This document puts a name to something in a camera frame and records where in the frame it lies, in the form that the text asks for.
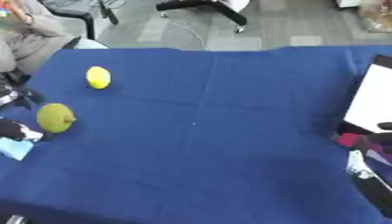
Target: office chair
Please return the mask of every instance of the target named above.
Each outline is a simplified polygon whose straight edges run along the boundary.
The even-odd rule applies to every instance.
[[[210,6],[235,22],[237,26],[234,31],[236,33],[242,33],[248,20],[239,12],[230,8],[229,1],[230,0],[169,0],[168,2],[158,3],[156,8],[157,11],[161,12],[161,17],[166,18],[167,15],[165,11],[192,8],[201,5]]]
[[[98,1],[101,9],[101,14],[104,18],[108,18],[113,25],[118,24],[118,18],[113,11],[106,7],[102,0]],[[94,18],[86,11],[67,10],[67,9],[54,9],[50,6],[44,5],[54,16],[63,18],[78,18],[85,22],[87,30],[87,38],[95,40],[95,25]]]

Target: blue tablecloth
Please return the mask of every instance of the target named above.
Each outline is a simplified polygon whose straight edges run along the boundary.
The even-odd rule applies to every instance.
[[[384,223],[329,140],[375,53],[392,47],[59,52],[29,85],[78,121],[22,162],[0,157],[0,211],[51,224]],[[110,87],[88,87],[91,66]],[[3,115],[37,128],[35,111]]]

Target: sleeve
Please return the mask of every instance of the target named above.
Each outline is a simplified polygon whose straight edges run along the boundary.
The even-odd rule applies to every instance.
[[[47,37],[64,36],[66,33],[60,18],[54,16],[37,0],[24,0],[26,13],[32,17],[30,27]]]
[[[17,66],[10,46],[0,39],[0,73],[13,71]]]

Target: floor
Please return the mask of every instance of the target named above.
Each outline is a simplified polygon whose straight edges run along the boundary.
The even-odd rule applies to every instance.
[[[240,35],[234,33],[231,21],[208,8],[173,10],[168,18],[161,18],[154,7],[160,0],[117,0],[127,2],[114,9],[120,24],[112,25],[100,17],[98,8],[90,7],[92,1],[80,0],[67,8],[91,11],[98,40],[110,47],[258,51],[281,46],[392,44],[390,34],[364,31],[356,9],[337,10],[334,0],[253,0],[242,12],[248,26]],[[64,23],[70,32],[83,33],[82,22],[68,19]]]

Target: yellow lemon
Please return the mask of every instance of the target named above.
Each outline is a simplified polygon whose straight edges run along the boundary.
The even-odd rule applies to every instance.
[[[50,103],[37,112],[37,123],[51,133],[64,132],[76,121],[74,112],[61,103]]]
[[[87,81],[92,88],[105,88],[110,84],[110,72],[103,67],[92,66],[87,71]]]

